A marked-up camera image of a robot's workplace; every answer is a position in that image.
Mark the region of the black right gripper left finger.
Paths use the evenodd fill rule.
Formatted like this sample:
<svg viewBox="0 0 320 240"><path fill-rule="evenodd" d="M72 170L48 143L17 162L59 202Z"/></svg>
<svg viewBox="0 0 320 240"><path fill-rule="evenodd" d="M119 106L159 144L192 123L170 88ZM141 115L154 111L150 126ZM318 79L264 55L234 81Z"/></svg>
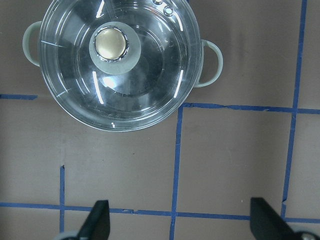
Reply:
<svg viewBox="0 0 320 240"><path fill-rule="evenodd" d="M110 236L110 208L108 200L98 200L80 228L78 240L108 240Z"/></svg>

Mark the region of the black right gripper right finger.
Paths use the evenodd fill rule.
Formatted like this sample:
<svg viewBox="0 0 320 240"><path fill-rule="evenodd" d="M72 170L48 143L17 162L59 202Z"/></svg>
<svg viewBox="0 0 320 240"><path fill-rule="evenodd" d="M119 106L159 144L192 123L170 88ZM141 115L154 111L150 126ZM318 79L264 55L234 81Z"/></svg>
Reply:
<svg viewBox="0 0 320 240"><path fill-rule="evenodd" d="M250 199L250 230L256 240L300 239L262 197Z"/></svg>

